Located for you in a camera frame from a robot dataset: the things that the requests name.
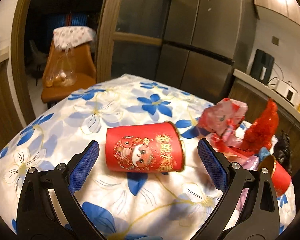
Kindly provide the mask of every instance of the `white wall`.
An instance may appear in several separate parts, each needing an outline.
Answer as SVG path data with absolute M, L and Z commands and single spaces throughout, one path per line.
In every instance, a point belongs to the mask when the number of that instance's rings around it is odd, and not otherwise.
M 272 36 L 279 38 L 279 46 L 271 42 Z M 272 55 L 275 62 L 282 68 L 284 81 L 292 82 L 292 86 L 298 91 L 293 102 L 297 107 L 300 102 L 300 39 L 273 23 L 258 20 L 252 54 L 247 68 L 248 74 L 257 49 Z M 274 65 L 270 79 L 276 76 L 282 79 L 280 69 Z
M 16 10 L 17 2 L 18 0 L 0 1 L 0 49 L 11 46 L 12 22 L 13 22 L 14 12 Z M 13 103 L 16 107 L 16 111 L 18 113 L 19 119 L 21 121 L 21 124 L 25 127 L 26 122 L 25 119 L 23 118 L 19 101 L 17 98 L 16 90 L 14 87 L 10 58 L 7 66 L 9 86 L 11 90 Z

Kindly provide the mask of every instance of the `small white appliance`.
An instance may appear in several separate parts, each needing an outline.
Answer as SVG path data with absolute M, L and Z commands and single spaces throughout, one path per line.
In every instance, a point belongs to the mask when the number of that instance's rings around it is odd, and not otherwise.
M 298 91 L 292 87 L 292 84 L 290 81 L 285 82 L 282 80 L 279 80 L 277 82 L 277 85 L 276 85 L 274 91 L 276 91 L 278 94 L 280 94 L 286 100 L 288 100 L 290 103 L 293 102 L 295 95 L 298 93 Z

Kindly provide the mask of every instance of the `stainless steel refrigerator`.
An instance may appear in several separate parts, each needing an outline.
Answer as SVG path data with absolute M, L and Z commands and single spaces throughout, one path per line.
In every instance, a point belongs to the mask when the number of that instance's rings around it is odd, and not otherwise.
M 247 68 L 256 21 L 253 0 L 171 0 L 156 80 L 217 103 Z

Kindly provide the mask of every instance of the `metal bolt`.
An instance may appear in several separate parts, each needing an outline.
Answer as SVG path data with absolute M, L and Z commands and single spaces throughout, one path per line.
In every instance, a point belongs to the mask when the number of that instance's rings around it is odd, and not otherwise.
M 263 167 L 263 168 L 261 169 L 261 171 L 262 171 L 264 174 L 267 174 L 267 173 L 268 173 L 268 169 L 265 168 L 265 167 Z
M 231 164 L 232 168 L 234 168 L 235 170 L 240 168 L 240 164 L 239 163 L 232 163 Z
M 30 174 L 31 174 L 31 173 L 34 173 L 34 172 L 35 172 L 35 168 L 34 168 L 34 167 L 30 168 L 28 172 L 29 172 Z
M 63 170 L 65 168 L 65 166 L 66 165 L 64 163 L 60 163 L 60 164 L 57 165 L 57 169 L 58 170 Z

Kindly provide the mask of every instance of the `floral tablecloth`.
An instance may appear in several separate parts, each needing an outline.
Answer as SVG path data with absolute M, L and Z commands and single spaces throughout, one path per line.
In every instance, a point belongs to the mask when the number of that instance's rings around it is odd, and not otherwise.
M 211 105 L 181 90 L 127 74 L 74 92 L 28 125 L 0 152 L 0 215 L 16 231 L 18 198 L 27 170 L 33 166 L 39 171 L 50 170 L 67 163 L 96 140 L 99 158 L 75 196 L 97 229 L 108 239 L 190 239 L 222 195 L 197 153 L 203 135 L 196 124 L 202 111 Z M 183 172 L 146 174 L 107 169 L 107 128 L 166 120 L 175 123 L 184 138 Z M 242 123 L 237 133 L 243 134 L 249 125 Z M 53 190 L 50 196 L 60 222 L 69 227 Z M 239 201 L 227 228 L 235 224 L 243 202 Z M 282 231 L 295 216 L 292 184 L 278 198 L 278 204 Z

